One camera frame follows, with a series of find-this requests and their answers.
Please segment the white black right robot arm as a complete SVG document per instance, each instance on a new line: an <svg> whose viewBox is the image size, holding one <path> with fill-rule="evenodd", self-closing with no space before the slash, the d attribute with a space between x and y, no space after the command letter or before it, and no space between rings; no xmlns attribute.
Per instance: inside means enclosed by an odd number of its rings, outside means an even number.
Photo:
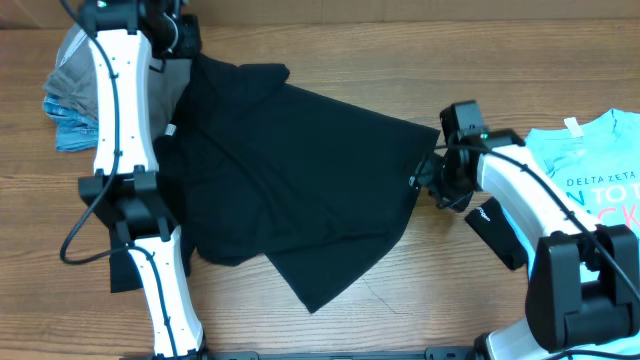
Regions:
<svg viewBox="0 0 640 360"><path fill-rule="evenodd" d="M495 254L527 263L525 316L479 336L471 347L429 348L428 359L636 359L639 356L639 246L624 225L605 226L539 168L511 129L485 126L474 101L441 111L444 144L411 177L440 209L461 212L490 194L532 247Z"/></svg>

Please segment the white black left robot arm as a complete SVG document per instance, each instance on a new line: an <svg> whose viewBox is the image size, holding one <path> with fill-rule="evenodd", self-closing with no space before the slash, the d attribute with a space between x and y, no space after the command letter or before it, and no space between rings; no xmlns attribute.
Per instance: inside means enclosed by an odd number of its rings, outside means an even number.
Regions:
<svg viewBox="0 0 640 360"><path fill-rule="evenodd" d="M87 1L77 24L89 38L99 137L93 173L79 193L108 229L110 256L123 256L144 291L154 359L204 359L206 335L191 302L181 227L158 189L149 103L152 59L186 59L200 49L197 20L181 1Z"/></svg>

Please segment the black t-shirt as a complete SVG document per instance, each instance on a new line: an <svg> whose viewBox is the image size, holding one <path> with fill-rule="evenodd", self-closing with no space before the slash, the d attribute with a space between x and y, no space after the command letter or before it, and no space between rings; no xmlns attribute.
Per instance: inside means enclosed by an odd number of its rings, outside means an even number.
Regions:
<svg viewBox="0 0 640 360"><path fill-rule="evenodd" d="M236 266L265 255L310 312L401 239L410 179L438 131L288 83L282 64L206 56L154 143L181 252Z"/></svg>

